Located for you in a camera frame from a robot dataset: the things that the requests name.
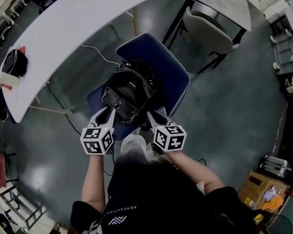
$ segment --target blue chair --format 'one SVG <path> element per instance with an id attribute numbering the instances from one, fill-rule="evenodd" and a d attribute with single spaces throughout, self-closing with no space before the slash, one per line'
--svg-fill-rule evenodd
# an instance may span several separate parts
<path id="1" fill-rule="evenodd" d="M 142 34 L 123 43 L 115 50 L 115 53 L 127 62 L 142 60 L 151 67 L 164 95 L 159 108 L 164 107 L 171 117 L 190 85 L 190 77 L 176 57 L 150 33 Z M 100 101 L 106 83 L 107 81 L 87 97 L 87 102 L 93 113 L 106 106 Z M 140 127 L 134 124 L 122 124 L 121 121 L 116 116 L 113 134 L 116 141 L 124 139 L 133 130 Z"/>

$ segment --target black backpack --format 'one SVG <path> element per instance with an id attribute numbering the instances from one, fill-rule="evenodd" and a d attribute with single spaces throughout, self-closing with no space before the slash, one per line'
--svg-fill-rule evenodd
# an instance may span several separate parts
<path id="1" fill-rule="evenodd" d="M 115 108 L 123 123 L 137 123 L 155 109 L 157 90 L 149 65 L 140 60 L 122 61 L 108 80 L 101 101 Z"/>

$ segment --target white logo on shirt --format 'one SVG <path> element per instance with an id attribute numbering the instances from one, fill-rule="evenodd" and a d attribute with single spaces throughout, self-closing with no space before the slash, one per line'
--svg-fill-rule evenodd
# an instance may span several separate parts
<path id="1" fill-rule="evenodd" d="M 127 216 L 119 216 L 119 217 L 114 217 L 108 225 L 113 225 L 113 224 L 121 224 L 123 221 L 126 219 Z"/>

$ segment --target white curved table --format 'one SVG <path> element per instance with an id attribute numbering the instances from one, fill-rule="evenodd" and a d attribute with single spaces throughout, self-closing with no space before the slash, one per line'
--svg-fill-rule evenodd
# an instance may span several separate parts
<path id="1" fill-rule="evenodd" d="M 26 47 L 27 73 L 18 87 L 2 88 L 14 120 L 21 122 L 41 88 L 83 42 L 144 1 L 57 0 L 36 18 L 13 46 Z"/>

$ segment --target black t-shirt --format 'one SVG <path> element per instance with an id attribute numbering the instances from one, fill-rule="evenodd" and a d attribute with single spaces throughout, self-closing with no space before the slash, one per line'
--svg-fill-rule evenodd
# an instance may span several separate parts
<path id="1" fill-rule="evenodd" d="M 224 228 L 235 233 L 233 227 L 255 233 L 248 208 L 234 188 L 205 196 L 170 164 L 122 169 L 114 173 L 108 194 L 103 214 L 87 203 L 75 202 L 69 233 L 219 233 Z"/>

